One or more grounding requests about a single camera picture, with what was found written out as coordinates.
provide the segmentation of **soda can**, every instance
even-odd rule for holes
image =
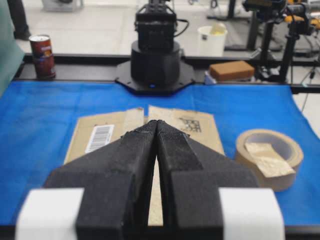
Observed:
[[[29,37],[29,41],[37,78],[54,78],[56,70],[50,37],[45,34],[33,35]]]

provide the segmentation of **white tape label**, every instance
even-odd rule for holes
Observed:
[[[115,125],[95,126],[92,130],[85,153],[91,153],[110,143]]]

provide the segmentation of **bucket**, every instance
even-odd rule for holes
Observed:
[[[212,26],[199,27],[197,54],[205,57],[222,57],[227,34],[227,28],[221,22],[214,23]]]

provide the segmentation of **blue tablecloth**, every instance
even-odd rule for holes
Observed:
[[[63,164],[77,118],[148,105],[214,115],[226,155],[243,131],[284,133],[304,152],[294,185],[276,197],[286,225],[320,224],[320,140],[286,86],[189,86],[136,96],[118,84],[12,82],[0,98],[0,225],[14,224],[31,188]]]

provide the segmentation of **tape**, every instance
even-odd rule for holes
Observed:
[[[271,144],[274,150],[295,170],[295,173],[265,177],[247,151],[246,143]],[[295,182],[303,158],[304,154],[300,146],[290,137],[276,131],[252,129],[242,133],[236,140],[235,160],[254,172],[260,187],[272,188],[275,192],[286,190]]]

